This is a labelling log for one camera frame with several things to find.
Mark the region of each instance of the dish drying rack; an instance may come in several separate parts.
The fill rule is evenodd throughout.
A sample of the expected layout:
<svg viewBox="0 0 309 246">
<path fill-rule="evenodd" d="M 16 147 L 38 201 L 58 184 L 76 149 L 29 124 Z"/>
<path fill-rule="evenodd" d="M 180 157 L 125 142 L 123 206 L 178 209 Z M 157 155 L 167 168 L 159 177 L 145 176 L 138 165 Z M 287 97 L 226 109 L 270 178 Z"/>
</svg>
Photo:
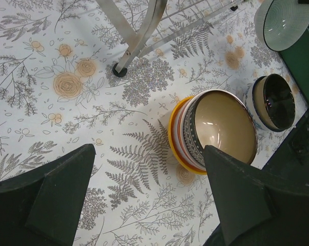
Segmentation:
<svg viewBox="0 0 309 246">
<path fill-rule="evenodd" d="M 133 13 L 128 21 L 114 0 L 96 1 L 123 38 L 121 43 L 128 44 L 112 68 L 114 75 L 124 77 L 136 56 L 143 57 L 228 9 L 237 10 L 243 0 L 173 0 L 169 4 L 167 0 L 138 0 L 148 5 L 140 25 L 134 24 Z"/>
</svg>

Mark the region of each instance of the table surface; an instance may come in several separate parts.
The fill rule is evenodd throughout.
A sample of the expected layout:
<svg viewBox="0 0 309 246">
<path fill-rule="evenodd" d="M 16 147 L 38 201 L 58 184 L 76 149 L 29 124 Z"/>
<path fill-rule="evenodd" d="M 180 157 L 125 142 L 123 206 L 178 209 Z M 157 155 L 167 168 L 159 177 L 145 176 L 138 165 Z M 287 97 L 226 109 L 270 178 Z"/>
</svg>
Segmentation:
<svg viewBox="0 0 309 246">
<path fill-rule="evenodd" d="M 126 16 L 147 3 L 116 2 Z M 256 38 L 260 2 L 222 14 L 212 34 L 198 28 L 135 59 L 119 79 L 111 67 L 127 46 L 95 2 L 0 1 L 0 181 L 93 143 L 74 245 L 202 245 L 218 214 L 207 177 L 169 149 L 174 106 L 210 88 L 242 98 L 256 78 L 278 73 L 294 93 L 295 123 L 307 109 L 278 54 Z M 262 168 L 289 131 L 258 130 L 252 165 Z"/>
</svg>

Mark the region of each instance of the stack of bowls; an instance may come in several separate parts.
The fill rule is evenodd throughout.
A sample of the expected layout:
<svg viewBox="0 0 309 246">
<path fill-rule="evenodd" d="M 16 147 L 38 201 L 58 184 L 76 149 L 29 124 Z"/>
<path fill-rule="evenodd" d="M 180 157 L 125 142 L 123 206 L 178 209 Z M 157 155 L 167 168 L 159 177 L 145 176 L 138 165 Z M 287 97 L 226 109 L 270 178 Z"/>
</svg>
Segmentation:
<svg viewBox="0 0 309 246">
<path fill-rule="evenodd" d="M 260 77 L 245 95 L 244 104 L 258 129 L 282 132 L 295 121 L 295 100 L 279 74 Z"/>
<path fill-rule="evenodd" d="M 182 100 L 171 114 L 168 138 L 179 163 L 202 175 L 206 175 L 206 145 L 248 164 L 257 150 L 256 130 L 247 109 L 223 90 L 207 90 Z"/>
</svg>

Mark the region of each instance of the beige bowl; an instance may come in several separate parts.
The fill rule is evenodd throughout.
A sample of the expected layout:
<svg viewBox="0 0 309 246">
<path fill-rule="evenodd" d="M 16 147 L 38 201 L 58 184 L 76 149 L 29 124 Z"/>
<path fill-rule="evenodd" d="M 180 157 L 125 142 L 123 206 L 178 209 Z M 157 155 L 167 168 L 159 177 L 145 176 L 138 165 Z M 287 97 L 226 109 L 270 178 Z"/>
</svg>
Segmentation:
<svg viewBox="0 0 309 246">
<path fill-rule="evenodd" d="M 254 123 L 243 103 L 223 90 L 210 90 L 190 106 L 184 120 L 184 139 L 199 162 L 206 145 L 251 164 L 257 151 Z"/>
</svg>

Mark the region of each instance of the ceramic bowl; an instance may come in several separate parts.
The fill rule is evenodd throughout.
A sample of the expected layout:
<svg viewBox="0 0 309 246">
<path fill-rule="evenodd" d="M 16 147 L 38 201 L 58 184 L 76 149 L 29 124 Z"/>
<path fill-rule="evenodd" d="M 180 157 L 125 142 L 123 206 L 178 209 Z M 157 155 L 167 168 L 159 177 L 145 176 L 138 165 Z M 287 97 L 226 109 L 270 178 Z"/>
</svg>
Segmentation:
<svg viewBox="0 0 309 246">
<path fill-rule="evenodd" d="M 206 171 L 206 169 L 203 168 L 203 166 L 199 165 L 196 160 L 191 158 L 191 156 L 188 154 L 187 150 L 183 147 L 184 141 L 180 138 L 180 119 L 182 112 L 186 106 L 188 101 L 185 102 L 185 104 L 177 111 L 174 122 L 173 122 L 173 132 L 172 132 L 172 138 L 175 143 L 175 149 L 180 154 L 180 156 L 188 162 L 190 165 Z"/>
<path fill-rule="evenodd" d="M 206 145 L 247 164 L 253 162 L 257 151 L 256 129 L 246 107 L 223 90 L 208 90 L 190 105 L 183 137 L 190 154 L 202 165 Z"/>
<path fill-rule="evenodd" d="M 249 87 L 244 103 L 255 125 L 262 130 L 282 132 L 295 121 L 295 100 L 285 79 L 279 74 L 260 77 Z"/>
<path fill-rule="evenodd" d="M 191 97 L 185 98 L 182 101 L 180 101 L 175 108 L 173 109 L 173 112 L 170 115 L 169 118 L 169 123 L 168 123 L 168 141 L 169 141 L 169 146 L 173 152 L 174 157 L 178 160 L 178 162 L 188 171 L 193 172 L 195 174 L 199 175 L 207 175 L 206 171 L 200 170 L 193 165 L 189 163 L 187 159 L 185 159 L 181 155 L 181 151 L 179 149 L 179 143 L 175 141 L 176 139 L 176 129 L 175 129 L 175 122 L 177 118 L 177 113 L 179 109 L 188 101 L 190 100 Z"/>
<path fill-rule="evenodd" d="M 181 108 L 182 112 L 181 114 L 179 114 L 179 118 L 178 118 L 178 129 L 179 129 L 178 138 L 179 138 L 180 147 L 182 148 L 186 158 L 192 163 L 193 166 L 197 167 L 198 169 L 206 171 L 206 167 L 198 163 L 197 160 L 195 160 L 193 156 L 190 154 L 190 152 L 188 151 L 186 147 L 184 138 L 183 138 L 183 122 L 184 122 L 184 117 L 185 117 L 184 112 L 186 112 L 186 109 L 187 107 Z"/>
<path fill-rule="evenodd" d="M 254 18 L 257 38 L 274 51 L 292 46 L 309 25 L 309 4 L 298 0 L 265 0 Z"/>
</svg>

